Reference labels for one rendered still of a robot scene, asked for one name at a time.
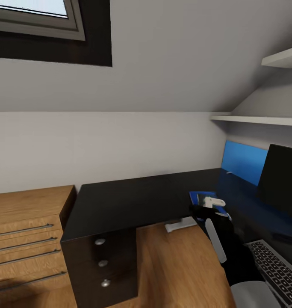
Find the mouse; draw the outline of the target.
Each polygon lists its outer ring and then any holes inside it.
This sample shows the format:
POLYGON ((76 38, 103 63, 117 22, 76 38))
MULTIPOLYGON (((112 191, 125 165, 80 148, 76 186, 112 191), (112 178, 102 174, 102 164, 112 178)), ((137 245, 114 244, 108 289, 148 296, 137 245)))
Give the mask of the mouse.
POLYGON ((234 227, 234 234, 237 234, 241 238, 244 232, 239 227, 234 227))

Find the folder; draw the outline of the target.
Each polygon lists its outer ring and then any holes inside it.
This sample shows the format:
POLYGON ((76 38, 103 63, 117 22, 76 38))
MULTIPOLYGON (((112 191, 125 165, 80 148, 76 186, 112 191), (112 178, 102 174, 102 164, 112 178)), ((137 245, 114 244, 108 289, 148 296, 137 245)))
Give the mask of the folder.
MULTIPOLYGON (((204 193, 206 195, 209 195, 209 196, 213 196, 214 199, 219 199, 218 196, 214 193, 214 192, 207 192, 207 191, 191 191, 189 192, 190 194, 190 198, 192 200, 192 204, 193 205, 197 205, 197 193, 204 193)), ((227 212, 226 209, 224 209, 223 207, 219 206, 219 210, 220 210, 220 213, 226 215, 230 221, 232 221, 231 219, 231 216, 229 215, 229 213, 227 212)))

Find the keyboard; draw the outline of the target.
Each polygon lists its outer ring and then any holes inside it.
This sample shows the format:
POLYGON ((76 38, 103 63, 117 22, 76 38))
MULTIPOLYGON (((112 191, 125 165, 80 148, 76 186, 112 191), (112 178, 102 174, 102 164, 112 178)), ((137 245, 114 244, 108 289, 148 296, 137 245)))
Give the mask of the keyboard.
POLYGON ((292 265, 263 239, 245 243, 268 287, 286 308, 292 308, 292 265))

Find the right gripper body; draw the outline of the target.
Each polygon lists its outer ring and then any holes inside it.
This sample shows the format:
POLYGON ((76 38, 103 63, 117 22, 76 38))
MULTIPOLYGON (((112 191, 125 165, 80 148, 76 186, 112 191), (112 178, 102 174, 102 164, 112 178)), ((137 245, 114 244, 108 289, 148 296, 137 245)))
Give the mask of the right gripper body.
POLYGON ((207 208, 207 207, 203 207, 203 206, 200 206, 200 205, 193 205, 192 216, 195 216, 197 219, 203 220, 203 214, 207 210, 219 212, 219 210, 217 210, 217 209, 207 208))

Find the monitor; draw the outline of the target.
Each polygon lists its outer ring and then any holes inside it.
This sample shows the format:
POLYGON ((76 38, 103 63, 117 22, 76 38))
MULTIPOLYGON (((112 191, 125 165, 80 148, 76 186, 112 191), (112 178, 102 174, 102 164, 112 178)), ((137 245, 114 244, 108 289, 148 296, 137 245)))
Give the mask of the monitor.
MULTIPOLYGON (((271 144, 255 195, 292 217, 292 147, 271 144)), ((292 237, 273 234, 292 241, 292 237)))

